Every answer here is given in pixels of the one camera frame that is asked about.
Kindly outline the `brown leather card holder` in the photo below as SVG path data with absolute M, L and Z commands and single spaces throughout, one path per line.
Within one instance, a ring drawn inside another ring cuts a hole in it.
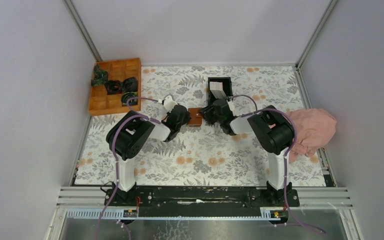
M 203 123 L 203 116 L 200 113 L 201 107 L 189 108 L 190 120 L 187 123 L 188 127 L 201 127 Z

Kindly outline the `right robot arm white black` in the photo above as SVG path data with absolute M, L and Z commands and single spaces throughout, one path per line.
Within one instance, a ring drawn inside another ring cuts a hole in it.
M 234 115 L 233 104 L 225 99 L 214 100 L 210 105 L 198 110 L 210 125 L 218 123 L 222 131 L 230 136 L 253 132 L 268 153 L 270 173 L 267 185 L 267 201 L 273 206 L 281 205 L 287 194 L 284 190 L 288 182 L 288 154 L 296 138 L 292 120 L 273 105 L 256 111 Z

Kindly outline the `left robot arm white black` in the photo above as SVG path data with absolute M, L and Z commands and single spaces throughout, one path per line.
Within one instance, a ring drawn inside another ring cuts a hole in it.
M 115 197 L 122 205 L 128 206 L 135 200 L 135 192 L 132 190 L 136 184 L 133 158 L 147 140 L 170 142 L 189 120 L 191 114 L 179 104 L 167 113 L 163 121 L 131 110 L 108 132 L 106 142 L 116 161 L 114 184 L 118 190 Z

